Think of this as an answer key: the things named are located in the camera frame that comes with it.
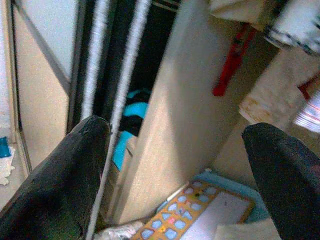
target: wardrobe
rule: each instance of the wardrobe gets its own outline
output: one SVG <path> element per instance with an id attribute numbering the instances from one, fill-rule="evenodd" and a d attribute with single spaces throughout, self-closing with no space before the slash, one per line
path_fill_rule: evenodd
<path id="1" fill-rule="evenodd" d="M 59 71 L 64 68 L 54 63 L 61 59 L 50 58 L 57 53 L 44 54 L 41 49 L 46 46 L 33 39 L 26 25 L 28 18 L 23 18 L 24 5 L 19 1 L 13 5 L 20 127 L 32 168 L 82 118 L 90 64 L 89 33 L 95 27 L 97 2 L 84 0 L 74 5 L 69 71 Z M 92 101 L 92 113 L 108 121 L 137 2 L 111 0 L 109 4 Z M 238 109 L 279 49 L 258 32 L 225 95 L 213 96 L 212 88 L 242 25 L 212 17 L 207 0 L 159 0 L 151 4 L 145 26 L 128 91 L 147 89 L 150 97 L 137 136 L 126 142 L 123 168 L 110 162 L 99 211 L 110 225 L 152 216 L 168 196 L 206 168 L 256 188 L 241 139 L 249 122 Z M 45 91 L 35 90 L 35 85 Z M 294 125 L 289 132 L 320 154 L 318 135 Z"/>

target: sliding wardrobe door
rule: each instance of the sliding wardrobe door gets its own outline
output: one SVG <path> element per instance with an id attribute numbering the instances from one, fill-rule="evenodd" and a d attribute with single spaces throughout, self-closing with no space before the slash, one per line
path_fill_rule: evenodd
<path id="1" fill-rule="evenodd" d="M 66 135 L 78 0 L 16 0 L 20 130 L 34 169 Z"/>

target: floor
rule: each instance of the floor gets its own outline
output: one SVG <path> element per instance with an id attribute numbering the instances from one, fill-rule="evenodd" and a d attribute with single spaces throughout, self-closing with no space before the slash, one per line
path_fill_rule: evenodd
<path id="1" fill-rule="evenodd" d="M 20 157 L 17 145 L 11 144 L 10 146 L 15 149 L 15 153 L 12 160 L 12 166 L 14 166 L 15 169 L 12 170 L 11 175 L 7 177 L 9 183 L 5 186 L 0 185 L 0 210 L 6 205 L 6 203 L 18 190 L 22 182 L 27 178 L 27 172 L 24 169 L 25 163 L 23 162 L 23 158 Z"/>

